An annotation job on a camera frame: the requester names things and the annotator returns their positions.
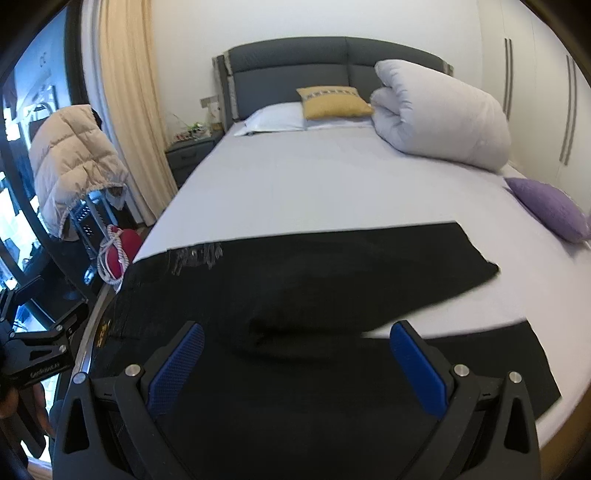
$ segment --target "blue gripper pad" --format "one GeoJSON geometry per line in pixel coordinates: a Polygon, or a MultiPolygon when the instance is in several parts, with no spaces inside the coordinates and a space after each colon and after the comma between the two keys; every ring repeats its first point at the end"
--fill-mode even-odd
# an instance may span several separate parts
{"type": "Polygon", "coordinates": [[[447,411],[445,383],[399,323],[394,323],[390,330],[390,350],[413,386],[423,409],[441,420],[447,411]]]}
{"type": "Polygon", "coordinates": [[[173,406],[201,356],[204,345],[205,334],[201,325],[196,323],[154,376],[148,387],[148,404],[146,405],[153,419],[168,413],[173,406]]]}

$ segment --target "beige puffer jacket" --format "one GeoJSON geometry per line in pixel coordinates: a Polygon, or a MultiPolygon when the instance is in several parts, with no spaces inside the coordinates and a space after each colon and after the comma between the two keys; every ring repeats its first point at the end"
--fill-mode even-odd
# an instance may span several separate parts
{"type": "Polygon", "coordinates": [[[109,189],[122,205],[129,173],[96,125],[90,105],[68,106],[52,114],[35,135],[29,158],[39,210],[50,234],[76,240],[66,220],[79,200],[94,190],[109,189]]]}

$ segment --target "rolled white duvet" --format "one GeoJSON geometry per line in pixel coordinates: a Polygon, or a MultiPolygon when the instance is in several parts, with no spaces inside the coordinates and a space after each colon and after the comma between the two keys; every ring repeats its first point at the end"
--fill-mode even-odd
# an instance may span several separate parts
{"type": "Polygon", "coordinates": [[[499,170],[511,137],[491,95],[404,60],[375,65],[383,88],[371,96],[376,132],[405,153],[499,170]]]}

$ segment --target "nightstand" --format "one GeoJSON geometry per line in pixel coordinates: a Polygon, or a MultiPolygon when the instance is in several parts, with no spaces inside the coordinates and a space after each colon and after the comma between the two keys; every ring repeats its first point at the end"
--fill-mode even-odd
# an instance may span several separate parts
{"type": "Polygon", "coordinates": [[[212,132],[211,137],[199,140],[185,140],[173,143],[170,146],[166,151],[166,159],[178,188],[185,183],[197,165],[209,155],[222,137],[223,132],[215,131],[212,132]]]}

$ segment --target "wardrobe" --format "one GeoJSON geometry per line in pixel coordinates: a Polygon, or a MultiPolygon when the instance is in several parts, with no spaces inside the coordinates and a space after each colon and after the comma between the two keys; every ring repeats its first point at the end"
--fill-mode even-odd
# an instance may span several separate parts
{"type": "Polygon", "coordinates": [[[482,88],[503,106],[510,162],[591,210],[591,87],[550,27],[519,0],[478,0],[482,88]]]}

